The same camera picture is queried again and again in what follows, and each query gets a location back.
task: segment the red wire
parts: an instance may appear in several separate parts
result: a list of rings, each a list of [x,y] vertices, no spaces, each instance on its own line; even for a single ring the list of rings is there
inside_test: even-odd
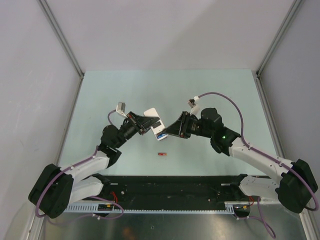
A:
[[[111,194],[113,195],[113,200],[115,199],[115,203],[117,204],[118,203],[117,195],[115,194],[114,191],[112,191]]]
[[[252,202],[252,203],[250,203],[250,206],[252,206],[255,203],[255,200],[252,196],[249,196],[249,200],[250,200],[250,202]]]

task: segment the purple cable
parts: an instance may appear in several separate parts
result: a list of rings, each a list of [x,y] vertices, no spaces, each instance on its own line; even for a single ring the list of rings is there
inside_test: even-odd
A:
[[[236,105],[236,103],[235,103],[233,100],[231,100],[229,97],[227,97],[226,95],[223,95],[223,94],[221,94],[221,93],[219,93],[219,92],[213,92],[213,91],[211,91],[211,92],[206,92],[206,93],[204,93],[204,94],[199,95],[198,97],[199,97],[199,98],[202,98],[202,97],[204,97],[204,96],[206,96],[206,95],[211,95],[211,94],[212,94],[212,95],[219,95],[219,96],[227,99],[227,100],[228,100],[230,103],[232,103],[232,105],[236,108],[236,110],[237,110],[238,113],[239,113],[240,120],[241,120],[241,139],[242,139],[243,144],[245,144],[246,147],[249,148],[250,145],[246,142],[245,137],[244,137],[244,118],[243,118],[243,115],[242,115],[239,107]],[[319,209],[319,202],[318,202],[318,200],[317,200],[316,195],[314,194],[314,192],[312,191],[312,189],[310,188],[310,186],[307,184],[307,182],[306,182],[295,170],[293,170],[292,168],[290,168],[290,167],[287,166],[286,164],[281,163],[279,160],[277,160],[276,158],[268,155],[267,153],[265,153],[265,152],[263,152],[263,151],[260,151],[259,149],[256,149],[255,147],[251,147],[250,149],[253,150],[253,151],[255,151],[256,153],[258,153],[258,154],[260,154],[260,155],[262,155],[262,156],[264,156],[264,157],[272,160],[273,162],[277,163],[279,166],[283,166],[285,169],[287,169],[288,171],[290,171],[291,173],[293,173],[293,174],[303,183],[303,185],[306,187],[306,189],[309,191],[309,193],[311,194],[311,196],[312,196],[312,198],[313,198],[315,207],[314,207],[314,208],[308,208],[308,210],[310,210],[310,211],[317,211],[317,210]]]
[[[90,198],[93,198],[93,199],[98,199],[98,200],[101,200],[101,201],[104,201],[104,202],[107,202],[107,203],[110,203],[110,204],[113,204],[115,206],[117,206],[120,210],[121,210],[121,213],[117,216],[113,216],[113,217],[106,217],[106,216],[99,216],[99,215],[95,215],[93,213],[88,213],[88,214],[84,214],[84,215],[81,215],[79,217],[76,217],[72,220],[69,220],[69,221],[65,221],[65,222],[61,222],[61,223],[55,223],[55,222],[52,222],[51,219],[48,217],[47,220],[50,224],[52,225],[56,225],[56,226],[61,226],[61,225],[67,225],[67,224],[70,224],[70,223],[73,223],[74,221],[77,221],[79,219],[82,219],[82,218],[86,218],[86,217],[96,217],[98,219],[105,219],[105,220],[113,220],[113,219],[118,219],[120,218],[124,213],[125,213],[125,210],[123,209],[122,206],[120,206],[118,203],[115,203],[113,201],[109,201],[109,200],[106,200],[104,198],[101,198],[101,197],[98,197],[98,196],[90,196]]]
[[[109,112],[108,113],[108,121],[109,121],[109,123],[111,124],[111,125],[114,125],[112,122],[111,122],[111,120],[110,120],[110,115],[111,114],[113,114],[113,113],[115,113],[116,112],[116,110],[112,110],[111,112]]]
[[[236,108],[239,116],[240,116],[240,121],[241,121],[241,139],[242,139],[242,142],[243,144],[245,144],[245,146],[247,148],[250,147],[250,145],[246,142],[245,140],[245,137],[244,137],[244,117],[239,109],[239,107],[236,105],[236,103],[229,97],[227,97],[226,95],[223,95],[219,92],[214,92],[214,91],[211,91],[211,92],[206,92],[204,94],[201,94],[199,95],[198,97],[199,98],[202,98],[204,96],[207,96],[207,95],[218,95],[218,96],[221,96],[225,99],[227,99],[230,103],[232,103],[232,105]],[[254,152],[272,160],[273,162],[277,163],[279,166],[283,166],[285,169],[287,169],[288,171],[290,171],[291,173],[293,173],[302,183],[303,185],[308,189],[308,191],[310,192],[313,200],[314,200],[314,204],[315,204],[315,207],[314,208],[308,208],[308,210],[310,211],[317,211],[319,209],[319,202],[317,200],[317,197],[316,195],[314,194],[314,192],[312,191],[312,189],[310,188],[310,186],[307,184],[307,182],[293,169],[291,169],[289,166],[285,165],[284,163],[281,164],[281,162],[279,160],[277,160],[276,158],[268,155],[267,153],[263,152],[263,151],[260,151],[259,149],[256,149],[254,147],[251,147],[250,148],[251,150],[253,150]],[[265,219],[264,219],[264,215],[261,211],[261,208],[260,208],[260,196],[258,197],[258,210],[259,210],[259,213],[260,213],[260,217],[256,217],[256,216],[250,216],[249,218],[250,219],[256,219],[256,220],[259,220],[260,222],[263,223],[265,229],[267,230],[267,232],[270,234],[270,236],[275,239],[276,238],[276,234],[275,234],[275,231],[270,227],[270,225],[268,223],[266,223]]]
[[[258,210],[259,210],[259,213],[260,213],[260,217],[256,217],[256,216],[248,216],[248,217],[238,217],[237,215],[235,215],[237,217],[237,219],[239,220],[247,220],[247,219],[255,219],[255,220],[258,220],[260,221],[261,223],[263,223],[265,229],[267,230],[267,232],[269,233],[269,235],[273,238],[273,239],[276,239],[276,233],[275,231],[272,229],[272,227],[265,221],[264,219],[264,215],[262,213],[262,210],[261,210],[261,206],[260,206],[260,200],[261,198],[258,197],[258,200],[257,200],[257,204],[258,204]]]
[[[86,162],[88,162],[89,160],[91,160],[93,158],[93,156],[95,156],[97,154],[97,151],[98,151],[98,146],[96,146],[95,148],[95,151],[94,151],[94,154],[88,158],[86,158],[85,160],[82,160],[80,162],[77,162],[76,164],[72,165],[72,166],[69,166],[67,167],[66,169],[62,170],[61,172],[59,172],[49,183],[48,185],[45,187],[45,189],[43,190],[43,192],[41,193],[39,199],[38,199],[38,202],[36,203],[36,206],[35,206],[35,215],[38,217],[38,218],[43,218],[44,216],[46,216],[45,214],[42,214],[40,215],[39,214],[39,207],[40,207],[40,203],[42,202],[42,200],[44,199],[44,196],[45,194],[47,193],[47,191],[49,190],[49,188],[51,187],[52,184],[54,184],[54,182],[62,175],[64,174],[66,171],[69,171],[72,167],[77,167],[81,164],[84,164]]]

